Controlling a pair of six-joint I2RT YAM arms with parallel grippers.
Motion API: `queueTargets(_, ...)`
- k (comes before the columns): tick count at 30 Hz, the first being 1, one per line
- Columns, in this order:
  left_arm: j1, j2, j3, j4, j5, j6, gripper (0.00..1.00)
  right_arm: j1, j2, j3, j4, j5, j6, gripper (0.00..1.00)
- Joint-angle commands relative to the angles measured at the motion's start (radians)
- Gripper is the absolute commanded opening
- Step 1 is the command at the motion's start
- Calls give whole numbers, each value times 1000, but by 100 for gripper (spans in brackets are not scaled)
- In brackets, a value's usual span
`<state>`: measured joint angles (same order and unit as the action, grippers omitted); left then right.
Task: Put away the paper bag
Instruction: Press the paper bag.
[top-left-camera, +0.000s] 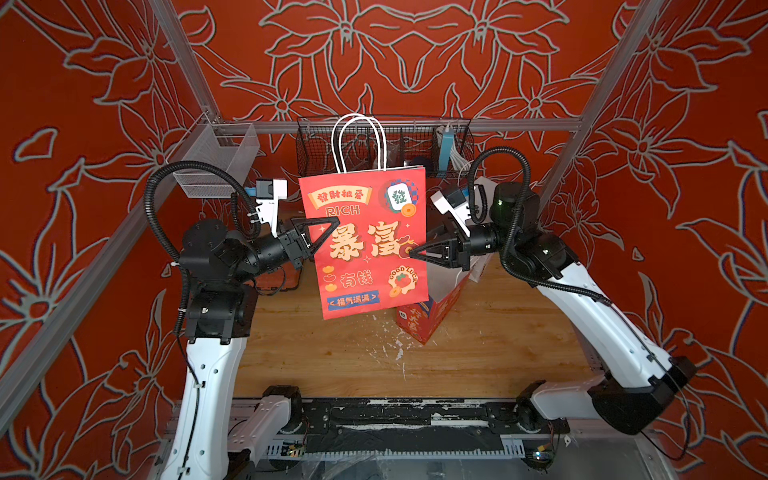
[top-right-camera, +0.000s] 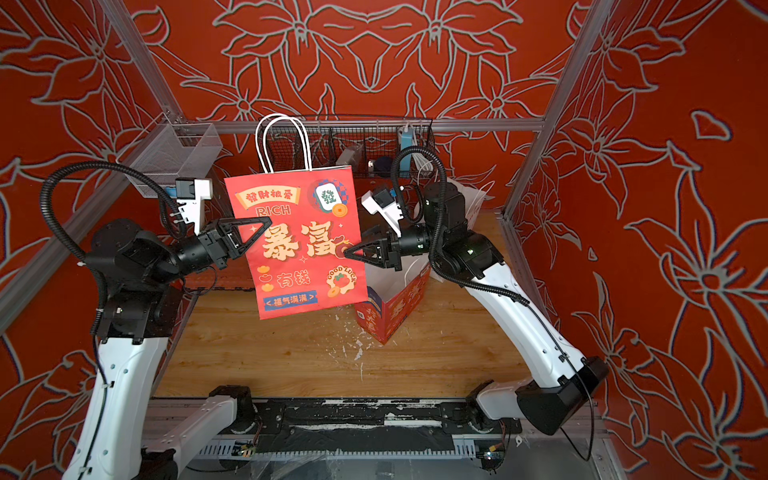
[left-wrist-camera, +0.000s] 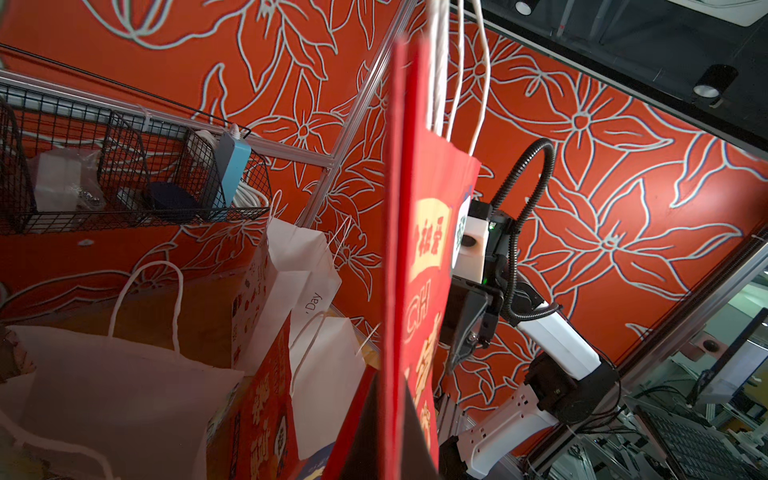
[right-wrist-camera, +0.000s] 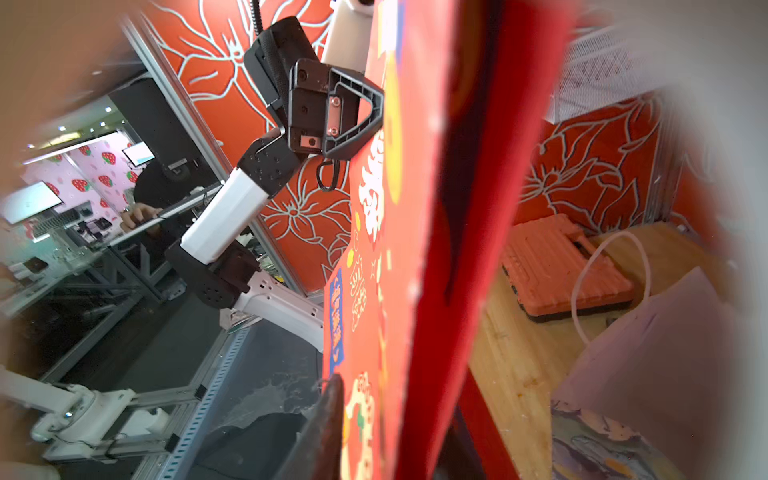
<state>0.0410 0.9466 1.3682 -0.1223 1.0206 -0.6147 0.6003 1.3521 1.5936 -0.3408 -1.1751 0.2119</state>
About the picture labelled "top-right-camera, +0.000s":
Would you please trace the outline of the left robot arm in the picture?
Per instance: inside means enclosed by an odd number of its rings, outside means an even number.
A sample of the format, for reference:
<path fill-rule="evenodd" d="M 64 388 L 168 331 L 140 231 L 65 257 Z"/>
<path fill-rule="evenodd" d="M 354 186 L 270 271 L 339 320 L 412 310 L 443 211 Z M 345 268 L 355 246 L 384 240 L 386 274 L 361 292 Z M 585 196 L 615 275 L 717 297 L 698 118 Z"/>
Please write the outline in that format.
<path fill-rule="evenodd" d="M 65 178 L 111 170 L 157 195 L 161 221 L 175 238 L 167 245 L 128 219 L 101 228 L 84 251 L 54 213 L 53 194 Z M 184 298 L 185 277 L 242 257 L 271 227 L 268 217 L 224 218 L 188 233 L 178 203 L 147 175 L 121 164 L 86 161 L 61 167 L 43 183 L 43 219 L 92 274 L 98 291 L 91 336 L 97 373 L 67 479 L 176 479 L 220 432 L 249 432 L 258 424 L 245 386 L 219 386 L 195 413 L 159 441 L 144 444 L 152 385 Z"/>

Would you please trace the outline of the red RICH paper bag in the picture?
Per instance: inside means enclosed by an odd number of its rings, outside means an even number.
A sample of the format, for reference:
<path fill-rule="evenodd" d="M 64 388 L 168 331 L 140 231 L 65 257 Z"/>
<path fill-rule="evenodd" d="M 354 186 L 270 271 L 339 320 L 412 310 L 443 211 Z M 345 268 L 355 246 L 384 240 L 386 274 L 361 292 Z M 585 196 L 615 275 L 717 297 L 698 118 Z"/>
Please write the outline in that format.
<path fill-rule="evenodd" d="M 296 130 L 303 165 L 276 171 L 267 136 L 276 124 Z M 353 173 L 348 166 L 317 167 L 303 122 L 268 114 L 254 132 L 261 172 L 228 177 L 236 218 L 267 217 L 271 224 L 239 231 L 253 240 L 245 254 L 261 319 L 354 305 L 367 300 L 364 266 L 346 258 L 361 240 Z"/>

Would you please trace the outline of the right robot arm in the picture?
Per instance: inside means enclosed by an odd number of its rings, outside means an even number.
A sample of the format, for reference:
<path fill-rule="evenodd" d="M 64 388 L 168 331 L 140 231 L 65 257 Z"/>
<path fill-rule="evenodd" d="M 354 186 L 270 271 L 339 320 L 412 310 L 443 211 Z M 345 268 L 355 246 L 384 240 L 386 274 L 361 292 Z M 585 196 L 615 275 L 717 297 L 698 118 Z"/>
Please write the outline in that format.
<path fill-rule="evenodd" d="M 400 164 L 420 155 L 437 172 L 437 179 L 418 188 L 418 211 L 408 210 L 400 184 Z M 484 235 L 474 232 L 465 215 L 465 198 L 448 181 L 443 162 L 428 148 L 410 146 L 392 160 L 390 188 L 367 192 L 365 210 L 380 215 L 387 232 L 373 227 L 362 242 L 345 250 L 349 260 L 380 269 L 401 270 L 405 257 L 424 255 L 432 271 L 464 288 L 500 326 L 529 371 L 522 384 L 489 382 L 470 398 L 490 420 L 527 420 L 539 432 L 562 432 L 582 407 L 597 419 L 593 395 L 608 373 L 598 357 L 586 357 L 565 339 L 525 293 L 501 252 Z"/>

